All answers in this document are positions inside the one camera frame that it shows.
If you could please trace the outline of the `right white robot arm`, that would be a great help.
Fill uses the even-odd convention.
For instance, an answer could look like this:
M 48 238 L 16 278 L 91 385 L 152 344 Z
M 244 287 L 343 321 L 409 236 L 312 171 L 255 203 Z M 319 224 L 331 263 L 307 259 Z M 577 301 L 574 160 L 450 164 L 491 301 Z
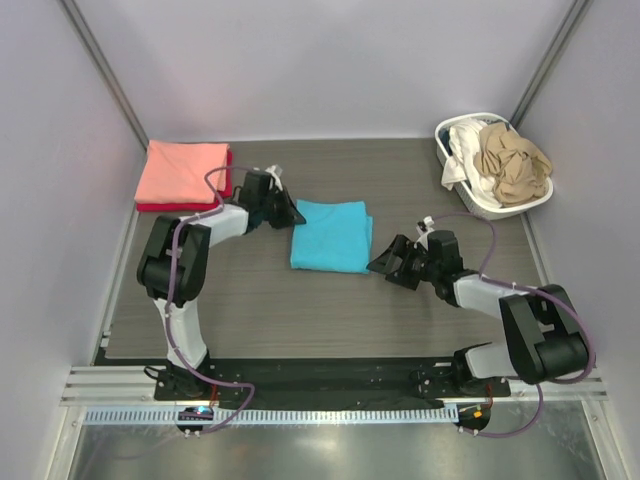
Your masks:
M 579 382 L 593 369 L 589 339 L 562 287 L 509 285 L 467 269 L 451 231 L 430 231 L 417 241 L 398 235 L 367 269 L 411 290 L 427 282 L 447 304 L 501 322 L 504 343 L 453 354 L 450 380 L 462 395 L 476 394 L 487 380 L 510 377 L 529 385 Z

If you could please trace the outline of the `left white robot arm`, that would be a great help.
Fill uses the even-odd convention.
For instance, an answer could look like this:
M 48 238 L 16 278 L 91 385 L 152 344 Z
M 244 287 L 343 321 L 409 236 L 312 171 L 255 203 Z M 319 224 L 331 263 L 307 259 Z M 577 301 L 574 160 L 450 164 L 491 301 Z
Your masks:
M 161 315 L 167 340 L 166 367 L 145 369 L 156 381 L 156 399 L 198 400 L 221 384 L 211 380 L 197 302 L 206 280 L 209 251 L 263 223 L 277 230 L 306 223 L 281 176 L 278 165 L 248 169 L 230 201 L 215 192 L 220 204 L 212 210 L 183 217 L 161 215 L 155 220 L 136 277 Z

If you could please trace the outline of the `turquoise t shirt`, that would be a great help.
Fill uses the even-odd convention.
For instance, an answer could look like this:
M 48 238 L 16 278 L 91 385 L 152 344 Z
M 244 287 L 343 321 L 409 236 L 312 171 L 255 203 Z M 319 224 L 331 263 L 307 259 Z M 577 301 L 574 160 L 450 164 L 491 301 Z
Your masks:
M 298 200 L 306 220 L 293 230 L 293 269 L 367 274 L 373 237 L 373 217 L 364 201 L 336 204 Z

